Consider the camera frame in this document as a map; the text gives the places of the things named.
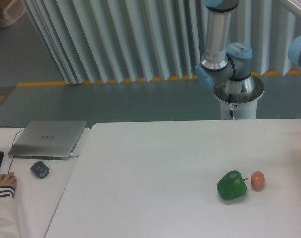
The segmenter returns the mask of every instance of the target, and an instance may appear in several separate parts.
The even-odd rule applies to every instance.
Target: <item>sleeve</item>
[[[20,238],[12,187],[0,187],[0,238]]]

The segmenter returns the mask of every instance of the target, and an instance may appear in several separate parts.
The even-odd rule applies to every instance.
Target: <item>floor mat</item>
[[[13,92],[15,87],[1,87],[0,88],[0,104],[3,104],[10,94]]]

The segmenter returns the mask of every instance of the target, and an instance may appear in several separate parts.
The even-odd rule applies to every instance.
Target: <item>floor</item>
[[[261,76],[258,119],[301,118],[301,75]],[[62,81],[27,15],[0,30],[0,86]],[[17,87],[0,105],[0,126],[31,120],[98,122],[218,120],[219,103],[198,80]]]

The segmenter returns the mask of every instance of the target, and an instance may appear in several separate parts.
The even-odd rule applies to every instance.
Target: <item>computer mouse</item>
[[[49,168],[41,160],[37,161],[31,166],[31,171],[33,171],[34,174],[40,179],[45,178],[50,172]]]

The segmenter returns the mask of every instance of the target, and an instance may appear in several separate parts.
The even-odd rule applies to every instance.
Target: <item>finger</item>
[[[4,176],[5,176],[5,174],[0,174],[0,181],[3,180]]]
[[[14,172],[10,172],[10,173],[8,173],[8,174],[6,174],[6,175],[4,176],[3,180],[6,182],[6,181],[8,181],[8,179],[9,179],[10,177],[12,177],[13,175],[14,175]]]
[[[16,189],[16,186],[17,186],[17,180],[15,180],[15,181],[11,184],[11,187],[13,187],[14,189]]]
[[[16,176],[12,176],[8,179],[8,184],[11,185],[14,181],[16,181]]]

